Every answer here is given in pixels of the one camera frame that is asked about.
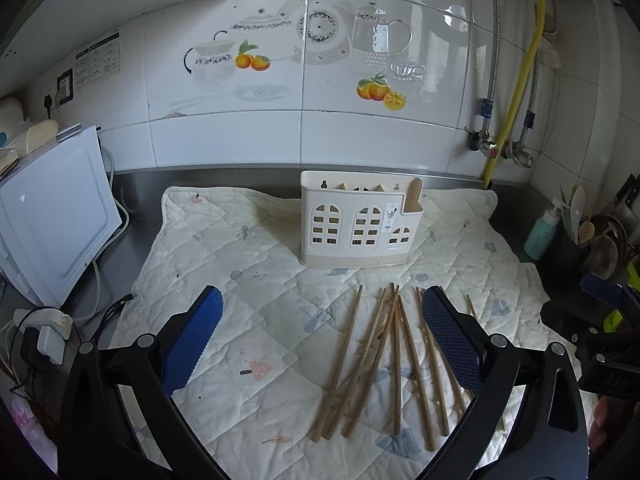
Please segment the person right hand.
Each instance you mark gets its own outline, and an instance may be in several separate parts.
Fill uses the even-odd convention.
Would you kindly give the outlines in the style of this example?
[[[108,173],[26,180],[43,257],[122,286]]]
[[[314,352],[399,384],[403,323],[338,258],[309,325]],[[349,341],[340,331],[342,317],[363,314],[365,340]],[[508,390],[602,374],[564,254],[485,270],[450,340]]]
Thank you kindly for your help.
[[[598,448],[606,441],[606,424],[608,414],[610,414],[609,396],[601,396],[592,412],[592,421],[588,432],[588,446],[591,454],[597,452]]]

